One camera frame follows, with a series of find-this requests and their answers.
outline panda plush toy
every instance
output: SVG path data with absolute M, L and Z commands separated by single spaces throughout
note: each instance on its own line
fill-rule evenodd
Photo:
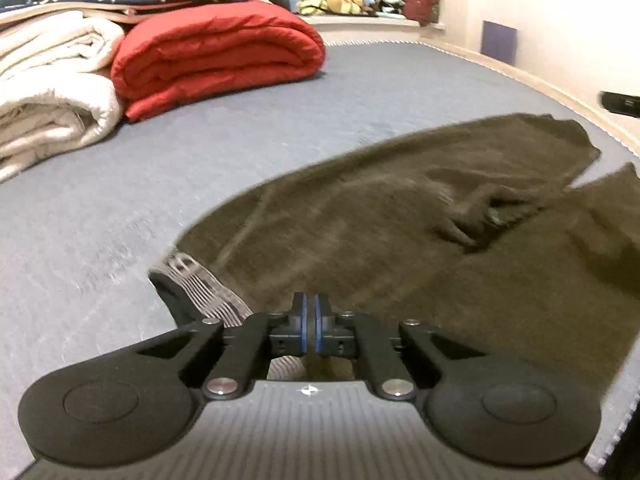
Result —
M 380 12 L 385 14 L 402 14 L 401 8 L 404 7 L 402 0 L 378 0 Z

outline black object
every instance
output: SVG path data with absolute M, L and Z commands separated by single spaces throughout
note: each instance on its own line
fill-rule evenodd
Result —
M 450 446 L 494 465 L 579 457 L 600 423 L 598 398 L 560 374 L 418 321 L 391 330 L 366 314 L 335 315 L 326 295 L 302 293 L 289 312 L 253 314 L 235 328 L 203 319 L 53 372 L 24 394 L 18 421 L 34 455 L 50 462 L 139 462 L 181 439 L 208 402 L 249 393 L 270 359 L 305 353 L 351 358 L 373 394 L 414 403 Z
M 613 114 L 640 118 L 640 96 L 601 92 L 600 104 Z

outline yellow plush toy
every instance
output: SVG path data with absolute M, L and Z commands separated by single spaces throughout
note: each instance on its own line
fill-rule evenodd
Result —
M 298 6 L 298 11 L 303 16 L 324 14 L 324 11 L 329 8 L 325 0 L 303 0 L 302 2 L 298 2 L 296 5 Z
M 362 0 L 325 0 L 329 10 L 337 14 L 360 14 Z

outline stack of bedding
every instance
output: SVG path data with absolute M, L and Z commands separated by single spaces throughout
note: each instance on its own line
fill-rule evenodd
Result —
M 124 109 L 142 120 L 221 92 L 309 77 L 323 62 L 315 30 L 267 0 L 0 7 L 0 182 L 103 139 Z

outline silver screw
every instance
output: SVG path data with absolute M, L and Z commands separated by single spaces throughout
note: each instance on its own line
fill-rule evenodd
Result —
M 382 383 L 382 391 L 395 397 L 409 395 L 413 390 L 414 386 L 404 379 L 389 379 Z
M 232 394 L 238 389 L 238 383 L 228 377 L 218 377 L 207 383 L 207 390 L 216 395 Z

